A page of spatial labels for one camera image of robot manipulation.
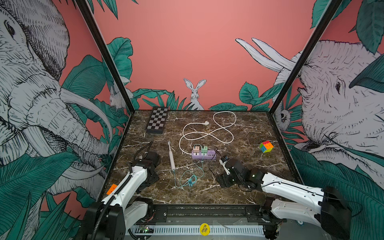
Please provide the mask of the green USB wall charger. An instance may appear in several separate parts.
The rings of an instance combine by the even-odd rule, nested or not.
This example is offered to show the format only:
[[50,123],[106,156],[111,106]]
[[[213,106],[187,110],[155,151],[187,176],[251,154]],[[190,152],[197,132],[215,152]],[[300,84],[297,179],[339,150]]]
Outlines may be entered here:
[[202,154],[206,154],[208,152],[208,147],[207,146],[203,146],[202,149],[201,149],[201,153]]

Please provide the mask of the pale pink electric toothbrush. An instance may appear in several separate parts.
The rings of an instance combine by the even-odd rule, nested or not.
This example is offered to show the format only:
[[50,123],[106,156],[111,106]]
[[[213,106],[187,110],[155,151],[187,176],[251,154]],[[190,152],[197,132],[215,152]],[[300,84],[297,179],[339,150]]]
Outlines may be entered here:
[[173,173],[175,173],[176,166],[175,166],[175,160],[174,160],[173,151],[172,151],[172,148],[171,148],[171,141],[168,141],[168,146],[169,146],[169,159],[170,159],[170,164],[171,164],[171,171]]

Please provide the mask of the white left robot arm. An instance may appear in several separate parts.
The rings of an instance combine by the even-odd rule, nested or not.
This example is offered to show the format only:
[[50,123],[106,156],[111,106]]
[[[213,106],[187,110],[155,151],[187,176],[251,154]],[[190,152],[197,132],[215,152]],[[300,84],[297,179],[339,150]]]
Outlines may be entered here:
[[129,205],[135,193],[159,178],[155,173],[160,155],[148,152],[132,163],[130,172],[107,197],[92,203],[83,218],[75,240],[123,240],[127,229],[144,218],[149,204],[143,201]]

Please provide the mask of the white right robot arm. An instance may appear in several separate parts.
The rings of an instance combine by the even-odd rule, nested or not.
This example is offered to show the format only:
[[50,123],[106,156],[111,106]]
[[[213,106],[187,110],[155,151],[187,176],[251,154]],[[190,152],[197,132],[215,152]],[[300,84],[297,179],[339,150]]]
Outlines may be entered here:
[[253,168],[224,156],[219,160],[225,170],[216,180],[221,188],[233,185],[247,191],[259,191],[285,198],[267,198],[259,212],[264,221],[292,219],[321,227],[340,240],[351,237],[352,210],[339,190],[309,187],[282,179],[272,173]]

